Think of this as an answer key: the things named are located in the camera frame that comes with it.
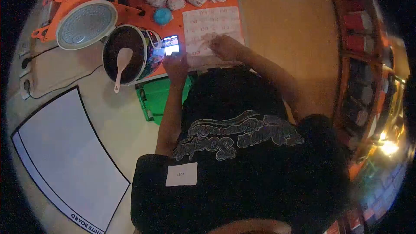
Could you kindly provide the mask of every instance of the floor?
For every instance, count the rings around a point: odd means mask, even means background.
[[[298,80],[302,96],[300,115],[321,113],[331,117],[339,63],[338,33],[331,0],[241,0],[241,5],[249,46],[281,65]],[[39,5],[34,8],[23,29],[20,44],[37,25],[37,9]],[[53,45],[36,44],[32,53],[39,53]],[[91,65],[91,59],[96,62],[100,51],[96,47],[80,55],[56,48],[41,55],[39,62],[56,59],[61,65],[71,62]],[[20,62],[16,55],[10,71],[7,103],[9,134],[41,104],[64,91],[56,91],[39,100],[23,101],[18,92],[18,75],[22,72]],[[102,68],[78,84],[98,137],[122,173],[132,181],[138,157],[155,151],[158,126],[145,121],[134,86],[121,87],[120,93],[115,94],[112,92],[114,85]],[[15,150],[10,152],[19,182],[44,230],[47,233],[85,233],[43,196]],[[107,233],[133,233],[130,195],[129,188]]]

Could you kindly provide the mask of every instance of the rice cooker lid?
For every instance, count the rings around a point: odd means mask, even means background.
[[[72,9],[58,24],[56,41],[65,50],[78,50],[109,35],[117,22],[111,2],[92,0]]]

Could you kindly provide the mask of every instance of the printed graphic on shirt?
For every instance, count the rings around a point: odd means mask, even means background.
[[[180,161],[189,155],[192,161],[195,151],[207,150],[216,152],[216,159],[222,161],[236,157],[235,146],[247,148],[270,139],[278,146],[294,146],[304,142],[289,122],[272,115],[264,115],[263,120],[259,120],[255,117],[258,115],[255,111],[247,110],[229,120],[197,120],[189,127],[188,137],[175,148],[173,157]]]

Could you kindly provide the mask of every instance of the black cable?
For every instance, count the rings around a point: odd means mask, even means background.
[[[75,82],[77,82],[77,81],[79,81],[79,80],[81,80],[81,79],[83,79],[83,78],[85,78],[85,77],[90,76],[91,74],[93,74],[93,73],[94,73],[94,71],[96,71],[96,70],[97,70],[98,68],[100,68],[101,66],[103,66],[103,65],[100,65],[100,66],[98,66],[97,68],[95,68],[93,71],[91,71],[91,73],[90,73],[90,74],[84,75],[84,76],[82,76],[82,77],[80,77],[80,78],[76,79],[75,81],[71,82],[70,84],[68,84],[68,85],[66,85],[66,86],[64,86],[64,87],[61,87],[61,88],[55,89],[55,90],[53,90],[53,91],[49,91],[49,92],[47,92],[47,93],[43,94],[43,95],[42,95],[42,96],[40,96],[40,97],[34,97],[34,96],[32,96],[32,95],[30,94],[30,82],[29,82],[28,80],[26,80],[26,81],[24,82],[23,87],[24,87],[24,89],[28,92],[28,94],[29,94],[29,96],[30,96],[31,98],[34,98],[35,100],[38,100],[38,99],[40,99],[40,98],[42,98],[42,97],[44,97],[44,96],[48,95],[49,93],[52,93],[52,92],[54,92],[54,91],[58,91],[58,90],[64,89],[64,88],[66,88],[66,87],[69,87],[70,85],[74,84]]]
[[[103,41],[103,39],[105,39],[106,37],[103,37],[103,38],[101,38],[99,41],[100,42],[102,42],[103,44],[105,44],[105,40]],[[44,54],[44,53],[46,53],[46,52],[48,52],[48,51],[50,51],[50,50],[53,50],[53,49],[55,49],[55,48],[58,48],[59,47],[59,45],[57,45],[57,46],[54,46],[54,47],[52,47],[52,48],[49,48],[49,49],[47,49],[47,50],[45,50],[45,51],[43,51],[43,52],[40,52],[40,53],[38,53],[37,55],[35,55],[35,56],[32,56],[32,57],[27,57],[26,59],[24,59],[23,60],[23,62],[22,62],[22,69],[26,69],[26,67],[28,66],[28,64],[29,64],[29,62],[31,62],[33,59],[35,59],[36,57],[38,57],[39,55],[41,55],[41,54]]]

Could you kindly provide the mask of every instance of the yogi label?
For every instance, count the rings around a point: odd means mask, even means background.
[[[168,166],[166,186],[196,185],[198,163]]]

